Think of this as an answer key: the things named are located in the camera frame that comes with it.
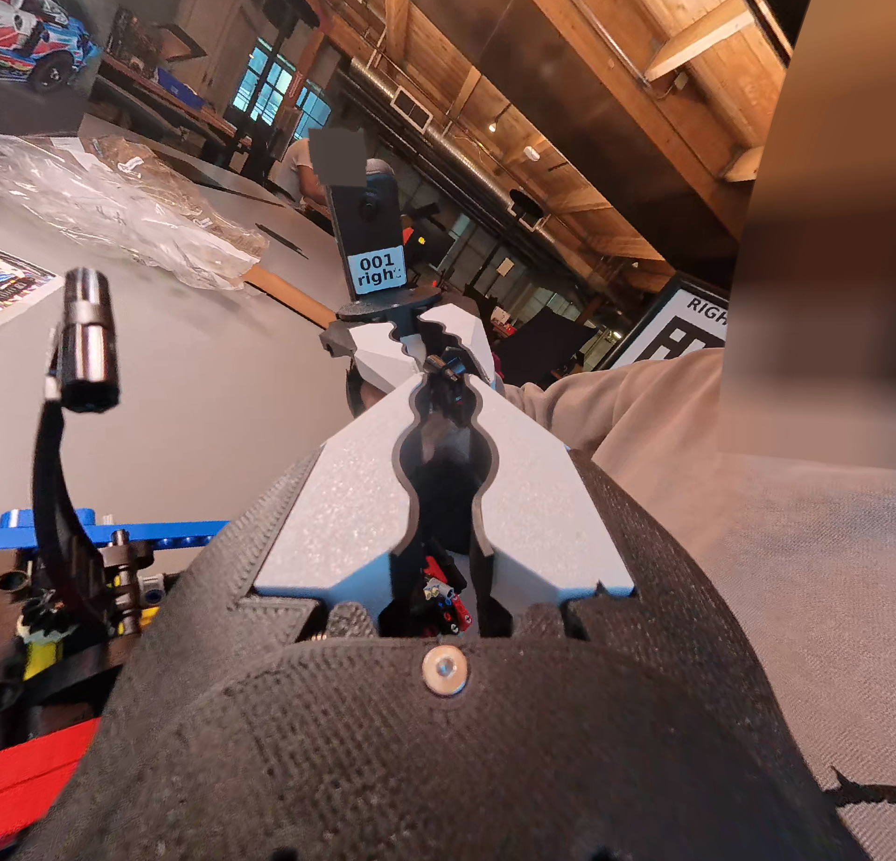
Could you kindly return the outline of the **person's right forearm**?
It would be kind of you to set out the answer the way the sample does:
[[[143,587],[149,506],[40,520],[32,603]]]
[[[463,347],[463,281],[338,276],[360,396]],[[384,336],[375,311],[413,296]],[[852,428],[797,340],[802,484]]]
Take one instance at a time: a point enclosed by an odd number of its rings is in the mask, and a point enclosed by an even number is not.
[[[620,459],[719,450],[724,350],[567,376],[547,389],[504,386],[504,396],[571,449]]]

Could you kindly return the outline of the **brown cardboard sheet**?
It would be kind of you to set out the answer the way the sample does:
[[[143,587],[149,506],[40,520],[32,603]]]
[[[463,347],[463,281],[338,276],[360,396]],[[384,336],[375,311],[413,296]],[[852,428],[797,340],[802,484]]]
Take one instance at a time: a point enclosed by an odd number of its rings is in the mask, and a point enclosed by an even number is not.
[[[337,319],[329,307],[258,264],[244,273],[242,279],[244,283],[260,290],[320,329],[328,328]]]

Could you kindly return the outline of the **lego car chassis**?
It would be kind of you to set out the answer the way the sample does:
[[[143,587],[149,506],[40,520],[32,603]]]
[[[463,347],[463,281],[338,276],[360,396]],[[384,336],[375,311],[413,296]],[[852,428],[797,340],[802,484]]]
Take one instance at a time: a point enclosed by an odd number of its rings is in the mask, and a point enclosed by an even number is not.
[[[63,604],[49,587],[38,584],[34,547],[19,546],[31,510],[2,516],[2,753],[1,845],[12,851],[28,827],[42,819],[73,776],[98,728],[106,698],[129,653],[124,626],[114,639],[87,645],[78,636]],[[148,567],[153,552],[203,547],[226,522],[139,523],[143,533],[156,538],[134,540],[133,548]],[[412,636],[433,637],[464,633],[473,626],[474,603],[468,586],[469,561],[449,553],[436,538],[423,544],[421,579],[411,589],[420,602],[398,611],[398,624]],[[138,575],[140,613],[138,632],[145,629],[178,575]]]

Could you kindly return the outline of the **person's right hand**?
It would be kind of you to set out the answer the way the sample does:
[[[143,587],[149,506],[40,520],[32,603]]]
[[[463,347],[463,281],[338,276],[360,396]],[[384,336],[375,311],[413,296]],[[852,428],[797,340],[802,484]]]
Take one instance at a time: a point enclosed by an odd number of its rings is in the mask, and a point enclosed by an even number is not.
[[[433,410],[420,427],[421,464],[448,462],[460,466],[471,464],[472,430],[439,410]]]

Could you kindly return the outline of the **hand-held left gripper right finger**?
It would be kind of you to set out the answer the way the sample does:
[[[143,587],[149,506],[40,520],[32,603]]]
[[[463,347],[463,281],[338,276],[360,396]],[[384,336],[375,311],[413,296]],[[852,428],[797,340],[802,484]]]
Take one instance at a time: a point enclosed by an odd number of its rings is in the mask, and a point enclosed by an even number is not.
[[[560,609],[635,584],[571,449],[469,375],[472,437],[484,443],[471,502],[469,572],[479,633],[508,633],[532,606]]]

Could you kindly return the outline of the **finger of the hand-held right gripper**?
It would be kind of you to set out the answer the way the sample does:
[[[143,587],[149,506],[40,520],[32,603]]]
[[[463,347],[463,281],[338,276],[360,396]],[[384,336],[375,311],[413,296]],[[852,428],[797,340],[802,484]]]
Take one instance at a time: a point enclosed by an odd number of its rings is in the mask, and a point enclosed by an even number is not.
[[[393,333],[391,322],[367,322],[352,326],[354,366],[362,380],[381,392],[392,392],[409,379],[420,376],[420,364]]]
[[[420,334],[429,349],[464,350],[483,380],[496,379],[496,365],[483,322],[454,304],[441,304],[419,314]]]

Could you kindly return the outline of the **black framed marker sign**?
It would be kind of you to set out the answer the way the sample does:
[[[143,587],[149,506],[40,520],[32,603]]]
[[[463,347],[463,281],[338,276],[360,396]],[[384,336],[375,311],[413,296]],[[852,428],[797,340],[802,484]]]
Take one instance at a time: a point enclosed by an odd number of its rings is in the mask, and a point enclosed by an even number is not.
[[[728,294],[694,277],[677,274],[644,316],[599,363],[599,371],[643,361],[668,361],[699,350],[724,347]]]

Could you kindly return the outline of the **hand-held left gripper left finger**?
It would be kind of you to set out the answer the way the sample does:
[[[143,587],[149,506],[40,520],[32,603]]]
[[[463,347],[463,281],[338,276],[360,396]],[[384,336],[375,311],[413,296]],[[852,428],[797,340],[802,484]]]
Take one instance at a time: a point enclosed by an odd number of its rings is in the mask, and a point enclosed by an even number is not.
[[[260,596],[368,613],[391,604],[391,556],[417,516],[399,449],[420,423],[423,386],[423,374],[409,377],[324,443],[255,577]]]

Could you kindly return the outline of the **holographic sticker sheet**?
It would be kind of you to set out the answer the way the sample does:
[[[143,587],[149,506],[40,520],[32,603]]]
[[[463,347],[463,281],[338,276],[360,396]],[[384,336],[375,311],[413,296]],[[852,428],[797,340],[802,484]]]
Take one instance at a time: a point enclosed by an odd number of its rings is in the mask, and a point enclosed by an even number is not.
[[[1,252],[1,324],[34,307],[64,286],[64,276],[9,252]]]

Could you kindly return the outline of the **black lego set box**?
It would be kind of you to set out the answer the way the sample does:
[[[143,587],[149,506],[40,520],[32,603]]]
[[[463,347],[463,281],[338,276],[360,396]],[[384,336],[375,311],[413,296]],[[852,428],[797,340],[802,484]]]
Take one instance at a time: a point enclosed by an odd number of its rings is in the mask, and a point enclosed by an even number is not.
[[[171,21],[180,0],[1,0],[1,133],[78,132],[121,13]]]

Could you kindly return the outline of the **small black lego assembly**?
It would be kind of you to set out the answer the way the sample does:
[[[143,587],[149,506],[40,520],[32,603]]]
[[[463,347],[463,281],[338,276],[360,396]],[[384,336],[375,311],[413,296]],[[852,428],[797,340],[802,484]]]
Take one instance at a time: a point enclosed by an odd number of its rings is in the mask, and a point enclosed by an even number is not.
[[[460,349],[448,347],[440,354],[429,354],[423,363],[430,391],[430,403],[446,418],[463,413],[467,372]]]

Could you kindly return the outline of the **clear plastic bag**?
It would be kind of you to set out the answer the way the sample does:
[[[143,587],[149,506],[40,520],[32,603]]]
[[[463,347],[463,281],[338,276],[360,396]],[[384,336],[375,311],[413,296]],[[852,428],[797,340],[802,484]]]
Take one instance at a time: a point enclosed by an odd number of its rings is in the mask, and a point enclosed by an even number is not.
[[[235,291],[269,241],[218,215],[154,153],[101,137],[81,154],[2,136],[2,202],[81,245],[117,249],[189,287]]]

